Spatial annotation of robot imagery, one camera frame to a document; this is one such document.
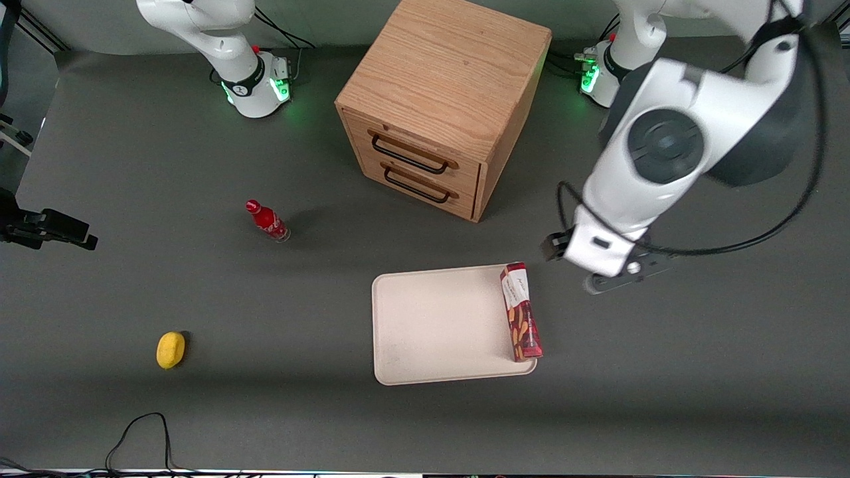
gray table surface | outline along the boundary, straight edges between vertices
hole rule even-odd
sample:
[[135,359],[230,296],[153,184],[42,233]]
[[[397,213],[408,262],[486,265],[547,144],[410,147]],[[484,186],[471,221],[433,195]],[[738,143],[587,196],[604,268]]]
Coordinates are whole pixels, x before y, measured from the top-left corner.
[[[200,55],[59,59],[19,200],[85,219],[101,241],[0,248],[1,454],[97,466],[131,418],[161,411],[191,468],[850,475],[840,68],[824,179],[786,232],[591,296],[586,272],[538,246],[558,228],[557,181],[580,184],[597,159],[604,111],[545,73],[475,225],[360,173],[332,101],[363,51],[306,51],[293,102],[260,120],[236,114]],[[711,67],[739,51],[729,38],[666,45]],[[654,239],[710,246],[768,228],[801,192],[810,148],[760,185],[699,181]],[[289,242],[253,229],[251,197],[287,220]],[[376,276],[515,260],[546,351],[531,375],[374,379]],[[154,349],[169,330],[192,343],[164,372]],[[161,453],[159,425],[141,423],[116,465],[162,466]]]

white tray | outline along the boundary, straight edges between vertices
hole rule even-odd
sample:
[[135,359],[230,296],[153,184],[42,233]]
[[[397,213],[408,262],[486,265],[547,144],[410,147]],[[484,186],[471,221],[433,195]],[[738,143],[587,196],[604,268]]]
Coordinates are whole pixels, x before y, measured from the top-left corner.
[[378,276],[372,283],[375,378],[384,385],[525,375],[513,361],[504,265]]

drawer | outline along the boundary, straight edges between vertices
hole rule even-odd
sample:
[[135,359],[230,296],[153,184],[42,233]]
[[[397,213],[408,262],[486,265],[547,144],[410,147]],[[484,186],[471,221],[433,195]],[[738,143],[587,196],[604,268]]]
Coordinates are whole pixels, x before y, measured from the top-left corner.
[[389,161],[367,160],[362,166],[367,178],[466,220],[472,219],[475,195],[469,191],[438,185],[430,178],[397,168]]
[[385,162],[393,170],[423,177],[452,191],[466,191],[475,196],[479,164],[458,160],[429,151],[427,145],[407,138],[391,126],[366,120],[345,111],[345,121],[360,156],[360,166],[369,162]]

wooden cabinet top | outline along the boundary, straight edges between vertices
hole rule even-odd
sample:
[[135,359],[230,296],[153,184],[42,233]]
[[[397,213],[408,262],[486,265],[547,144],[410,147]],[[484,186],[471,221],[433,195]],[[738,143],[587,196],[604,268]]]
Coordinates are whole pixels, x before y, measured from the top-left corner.
[[551,38],[464,0],[402,0],[337,104],[487,162]]

wooden drawer cabinet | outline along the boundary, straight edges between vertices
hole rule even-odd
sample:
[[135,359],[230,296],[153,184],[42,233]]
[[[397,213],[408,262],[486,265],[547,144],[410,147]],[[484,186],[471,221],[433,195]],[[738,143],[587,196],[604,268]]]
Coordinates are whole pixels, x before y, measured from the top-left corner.
[[402,0],[336,101],[363,173],[478,222],[551,37],[463,0]]

